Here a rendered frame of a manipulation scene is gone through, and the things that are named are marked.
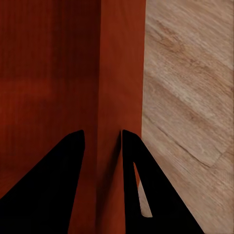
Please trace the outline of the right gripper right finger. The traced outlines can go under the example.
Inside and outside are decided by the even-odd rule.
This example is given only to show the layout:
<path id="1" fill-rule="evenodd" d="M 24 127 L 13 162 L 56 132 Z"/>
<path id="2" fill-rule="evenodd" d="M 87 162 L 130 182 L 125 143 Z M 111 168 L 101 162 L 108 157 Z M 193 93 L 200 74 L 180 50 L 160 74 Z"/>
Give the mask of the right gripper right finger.
<path id="1" fill-rule="evenodd" d="M 122 131 L 126 234 L 204 234 L 140 137 Z M 153 217 L 141 214 L 134 163 Z"/>

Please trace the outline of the storage box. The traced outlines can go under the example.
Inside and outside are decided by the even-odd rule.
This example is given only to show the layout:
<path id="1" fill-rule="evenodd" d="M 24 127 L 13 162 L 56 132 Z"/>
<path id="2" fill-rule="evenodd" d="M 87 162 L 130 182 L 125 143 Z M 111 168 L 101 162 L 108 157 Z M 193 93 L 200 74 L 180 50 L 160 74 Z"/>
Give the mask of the storage box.
<path id="1" fill-rule="evenodd" d="M 83 130 L 67 234 L 126 234 L 122 131 L 141 139 L 145 13 L 146 0 L 0 0 L 0 199 Z"/>

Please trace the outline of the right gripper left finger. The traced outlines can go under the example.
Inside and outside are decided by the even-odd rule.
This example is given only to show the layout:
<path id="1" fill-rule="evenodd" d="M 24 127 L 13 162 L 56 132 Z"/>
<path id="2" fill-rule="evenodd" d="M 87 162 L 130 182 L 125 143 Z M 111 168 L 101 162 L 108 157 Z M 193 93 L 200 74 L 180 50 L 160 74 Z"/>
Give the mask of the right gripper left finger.
<path id="1" fill-rule="evenodd" d="M 67 234 L 85 150 L 65 136 L 0 199 L 0 234 Z"/>

